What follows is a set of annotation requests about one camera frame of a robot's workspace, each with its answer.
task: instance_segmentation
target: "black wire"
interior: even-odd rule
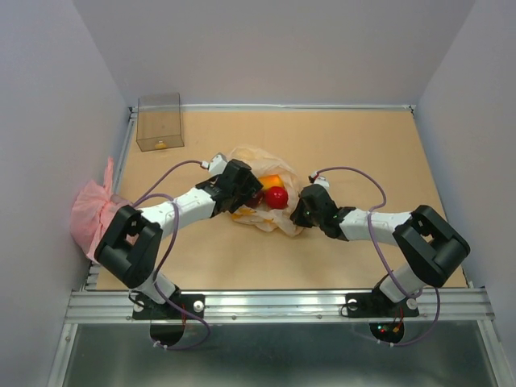
[[[129,298],[129,301],[131,301],[133,304],[141,307],[141,308],[145,308],[145,304],[141,301],[138,301],[138,300],[135,300],[133,297],[131,297],[132,294],[136,294],[136,295],[139,295],[139,294],[143,294],[142,292],[139,292],[138,290],[132,290],[131,292],[129,292],[129,294],[127,295],[127,298]]]

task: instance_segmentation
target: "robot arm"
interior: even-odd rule
[[[370,240],[368,212],[355,207],[337,207],[320,177],[302,190],[291,220],[302,227],[319,227],[330,238]],[[399,214],[373,213],[376,240],[398,246],[407,263],[394,276],[407,293],[426,285],[441,287],[469,254],[468,243],[429,206]],[[387,276],[373,290],[386,304],[395,305],[405,295]]]
[[[164,299],[154,286],[154,266],[160,241],[172,234],[175,217],[179,217],[182,228],[221,212],[232,213],[262,188],[251,168],[242,161],[226,162],[222,155],[217,155],[205,167],[214,176],[173,200],[178,214],[171,202],[141,210],[124,206],[114,216],[95,250],[99,264],[127,288],[139,290],[155,303],[163,304]],[[156,283],[167,297],[178,289],[161,273]]]

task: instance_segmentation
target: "red fruit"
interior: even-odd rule
[[[287,207],[289,194],[282,187],[271,187],[265,192],[265,202],[274,210],[283,210]]]
[[[247,200],[245,205],[247,207],[257,208],[258,205],[261,203],[262,199],[264,198],[264,195],[265,195],[264,191],[255,193],[255,196],[253,196],[252,198]]]

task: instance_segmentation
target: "glass panel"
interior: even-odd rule
[[[428,324],[406,324],[406,339]],[[153,348],[145,324],[80,326],[65,385],[495,386],[475,322],[441,322],[430,337],[389,348],[359,337],[367,324],[213,327],[200,348]]]

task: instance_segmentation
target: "pink bag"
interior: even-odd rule
[[[116,211],[130,204],[118,195],[113,195],[112,187],[113,159],[110,157],[104,171],[104,186],[101,187],[93,180],[89,181],[73,203],[70,231],[75,242],[92,261],[96,261],[95,249]]]

